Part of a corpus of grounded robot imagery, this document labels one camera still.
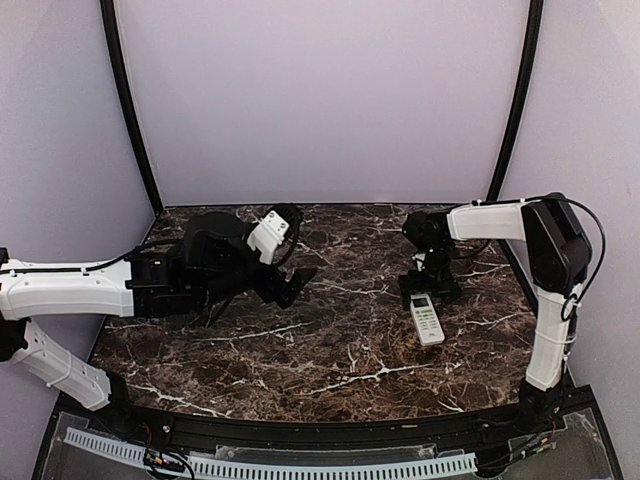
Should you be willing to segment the white remote control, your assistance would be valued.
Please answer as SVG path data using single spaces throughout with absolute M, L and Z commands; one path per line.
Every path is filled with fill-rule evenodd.
M 426 293 L 410 297 L 410 311 L 422 346 L 444 342 L 445 334 L 430 296 Z

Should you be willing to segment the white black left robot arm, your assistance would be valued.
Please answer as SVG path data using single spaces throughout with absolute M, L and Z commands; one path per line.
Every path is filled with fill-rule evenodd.
M 253 223 L 213 211 L 191 217 L 178 239 L 142 244 L 98 263 L 28 263 L 3 249 L 1 359 L 101 412 L 120 436 L 134 435 L 141 415 L 129 405 L 125 381 L 60 346 L 35 317 L 165 318 L 229 303 L 247 291 L 286 309 L 316 274 L 314 268 L 286 274 L 289 257 L 276 255 L 285 241 L 298 242 L 301 222 L 293 204 L 278 204 Z

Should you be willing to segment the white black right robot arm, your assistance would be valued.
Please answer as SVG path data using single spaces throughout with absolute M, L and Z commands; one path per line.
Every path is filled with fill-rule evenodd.
M 561 381 L 576 336 L 577 312 L 604 261 L 575 209 L 559 192 L 524 199 L 473 201 L 447 210 L 409 214 L 401 227 L 415 247 L 415 269 L 398 279 L 402 305 L 428 307 L 434 297 L 455 300 L 461 288 L 451 272 L 460 241 L 515 241 L 526 258 L 537 299 L 526 387 L 547 393 Z

